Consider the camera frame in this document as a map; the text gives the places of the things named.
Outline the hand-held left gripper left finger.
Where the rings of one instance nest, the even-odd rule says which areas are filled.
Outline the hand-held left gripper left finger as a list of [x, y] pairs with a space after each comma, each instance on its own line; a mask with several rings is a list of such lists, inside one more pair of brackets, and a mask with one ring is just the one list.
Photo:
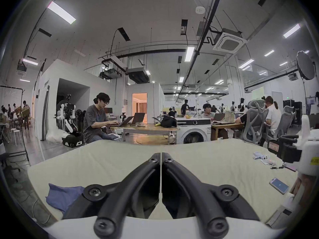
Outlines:
[[99, 238], [120, 238], [127, 215], [148, 218], [159, 202], [160, 153], [135, 168], [122, 181], [84, 188], [63, 220], [97, 216], [93, 230]]

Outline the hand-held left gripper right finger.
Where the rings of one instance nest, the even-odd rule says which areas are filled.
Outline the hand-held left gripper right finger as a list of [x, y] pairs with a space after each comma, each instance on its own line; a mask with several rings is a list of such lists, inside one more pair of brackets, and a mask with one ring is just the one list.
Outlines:
[[201, 182], [169, 153], [162, 153], [162, 200], [174, 219], [196, 217], [204, 238], [224, 238], [227, 217], [260, 222], [236, 187]]

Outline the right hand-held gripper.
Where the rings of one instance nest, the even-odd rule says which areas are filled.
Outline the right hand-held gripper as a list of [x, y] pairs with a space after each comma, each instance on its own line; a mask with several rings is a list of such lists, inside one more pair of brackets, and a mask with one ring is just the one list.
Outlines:
[[296, 196], [290, 193], [291, 189], [280, 190], [286, 195], [285, 200], [266, 223], [272, 229], [284, 229], [310, 206], [311, 195], [318, 192], [318, 129], [311, 129], [309, 116], [303, 115], [298, 135], [280, 136], [270, 140], [267, 147], [283, 161], [284, 168], [292, 166], [297, 175], [301, 175], [301, 186]]

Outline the person's right hand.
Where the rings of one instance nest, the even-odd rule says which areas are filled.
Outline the person's right hand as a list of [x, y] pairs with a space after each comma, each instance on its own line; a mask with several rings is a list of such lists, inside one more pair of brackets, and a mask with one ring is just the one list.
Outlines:
[[296, 196], [296, 194], [298, 193], [298, 190], [301, 186], [301, 175], [297, 175], [297, 179], [293, 184], [293, 187], [290, 190], [290, 193], [293, 194], [294, 196]]

